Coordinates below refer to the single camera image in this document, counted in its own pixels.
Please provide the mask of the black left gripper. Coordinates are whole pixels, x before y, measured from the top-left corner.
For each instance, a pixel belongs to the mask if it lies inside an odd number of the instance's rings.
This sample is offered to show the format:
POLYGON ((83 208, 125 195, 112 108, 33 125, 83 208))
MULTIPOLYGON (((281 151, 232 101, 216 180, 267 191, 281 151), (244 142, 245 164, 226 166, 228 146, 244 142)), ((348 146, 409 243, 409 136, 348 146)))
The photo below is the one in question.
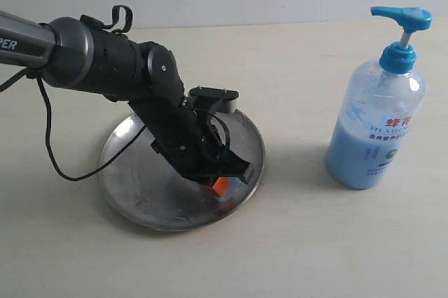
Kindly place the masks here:
POLYGON ((230 178, 248 184, 254 169, 230 149, 230 132, 222 124, 225 141, 211 125, 213 116, 193 108, 184 98, 177 104, 153 97, 129 102, 153 136, 151 148, 183 178, 210 186, 217 196, 230 190, 230 178))

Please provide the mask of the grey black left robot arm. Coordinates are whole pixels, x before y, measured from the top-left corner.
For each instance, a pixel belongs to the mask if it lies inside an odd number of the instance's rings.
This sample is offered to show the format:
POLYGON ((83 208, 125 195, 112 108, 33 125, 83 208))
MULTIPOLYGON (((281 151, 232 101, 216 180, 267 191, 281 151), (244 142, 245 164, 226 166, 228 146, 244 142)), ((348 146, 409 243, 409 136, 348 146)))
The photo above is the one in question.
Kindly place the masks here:
POLYGON ((254 167, 230 148, 227 125, 216 129, 219 113, 231 113, 237 91, 212 87, 186 90, 171 50, 127 37, 132 10, 114 6, 105 24, 88 15, 35 23, 1 14, 1 63, 21 78, 52 87, 126 101, 153 135, 154 151, 185 179, 211 190, 224 177, 248 183, 254 167))

